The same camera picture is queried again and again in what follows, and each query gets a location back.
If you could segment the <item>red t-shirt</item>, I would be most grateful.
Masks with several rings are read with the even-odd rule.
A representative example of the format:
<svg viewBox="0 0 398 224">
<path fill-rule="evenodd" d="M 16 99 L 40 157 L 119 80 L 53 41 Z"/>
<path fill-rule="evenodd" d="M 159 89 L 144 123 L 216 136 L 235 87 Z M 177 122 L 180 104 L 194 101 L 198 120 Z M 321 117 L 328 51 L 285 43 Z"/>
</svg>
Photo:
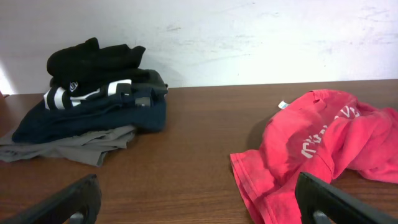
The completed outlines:
<svg viewBox="0 0 398 224">
<path fill-rule="evenodd" d="M 300 223 L 301 172 L 324 182 L 345 169 L 397 182 L 397 111 L 339 90 L 312 90 L 276 113 L 258 149 L 230 156 L 239 192 L 255 223 Z"/>
</svg>

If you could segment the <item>black folded garment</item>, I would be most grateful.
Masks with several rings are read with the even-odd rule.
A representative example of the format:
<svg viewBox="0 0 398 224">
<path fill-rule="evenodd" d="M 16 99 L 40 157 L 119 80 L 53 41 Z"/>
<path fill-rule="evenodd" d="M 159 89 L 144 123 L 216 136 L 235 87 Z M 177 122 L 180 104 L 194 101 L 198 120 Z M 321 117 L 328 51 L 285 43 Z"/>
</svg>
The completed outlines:
<svg viewBox="0 0 398 224">
<path fill-rule="evenodd" d="M 47 60 L 47 71 L 52 76 L 51 87 L 62 87 L 71 96 L 82 96 L 119 80 L 165 90 L 155 70 L 140 69 L 146 48 L 130 48 L 126 44 L 100 48 L 93 37 L 82 44 L 59 50 Z"/>
</svg>

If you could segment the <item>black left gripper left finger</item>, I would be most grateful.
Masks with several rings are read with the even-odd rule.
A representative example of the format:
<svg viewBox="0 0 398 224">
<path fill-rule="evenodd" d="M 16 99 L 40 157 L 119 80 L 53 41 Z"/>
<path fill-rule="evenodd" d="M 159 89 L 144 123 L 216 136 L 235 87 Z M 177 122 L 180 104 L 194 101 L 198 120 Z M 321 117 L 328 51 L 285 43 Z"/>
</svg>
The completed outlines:
<svg viewBox="0 0 398 224">
<path fill-rule="evenodd" d="M 95 223 L 101 196 L 97 175 L 88 174 L 1 224 Z"/>
</svg>

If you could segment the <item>navy white striped folded garment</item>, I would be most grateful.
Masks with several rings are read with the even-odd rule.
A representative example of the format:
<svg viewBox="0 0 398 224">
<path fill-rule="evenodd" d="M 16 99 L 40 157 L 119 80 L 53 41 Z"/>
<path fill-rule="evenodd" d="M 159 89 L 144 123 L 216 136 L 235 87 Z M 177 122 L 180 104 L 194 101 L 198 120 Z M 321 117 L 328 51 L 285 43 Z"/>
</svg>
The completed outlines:
<svg viewBox="0 0 398 224">
<path fill-rule="evenodd" d="M 123 83 L 112 95 L 72 104 L 63 89 L 50 89 L 12 134 L 17 143 L 46 143 L 132 125 L 150 132 L 165 126 L 167 85 Z"/>
</svg>

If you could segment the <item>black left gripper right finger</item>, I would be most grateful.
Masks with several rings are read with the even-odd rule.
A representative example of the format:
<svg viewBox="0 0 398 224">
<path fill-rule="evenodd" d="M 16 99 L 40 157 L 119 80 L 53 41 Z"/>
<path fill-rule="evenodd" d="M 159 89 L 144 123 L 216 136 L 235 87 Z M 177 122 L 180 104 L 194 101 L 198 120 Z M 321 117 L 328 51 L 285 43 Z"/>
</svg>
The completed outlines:
<svg viewBox="0 0 398 224">
<path fill-rule="evenodd" d="M 301 172 L 295 187 L 303 224 L 397 224 L 397 219 L 362 201 Z"/>
</svg>

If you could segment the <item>grey folded garment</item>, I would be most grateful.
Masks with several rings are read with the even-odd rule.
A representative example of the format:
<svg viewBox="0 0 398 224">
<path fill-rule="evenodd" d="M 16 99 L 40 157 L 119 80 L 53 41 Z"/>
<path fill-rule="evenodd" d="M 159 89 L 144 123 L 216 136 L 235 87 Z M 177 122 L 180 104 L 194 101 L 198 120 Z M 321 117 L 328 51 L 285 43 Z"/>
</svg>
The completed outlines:
<svg viewBox="0 0 398 224">
<path fill-rule="evenodd" d="M 4 162 L 54 157 L 99 167 L 102 166 L 108 152 L 127 148 L 128 142 L 134 139 L 136 128 L 123 126 L 105 131 L 92 131 L 42 144 L 13 142 L 12 134 L 13 130 L 1 137 L 1 160 Z"/>
</svg>

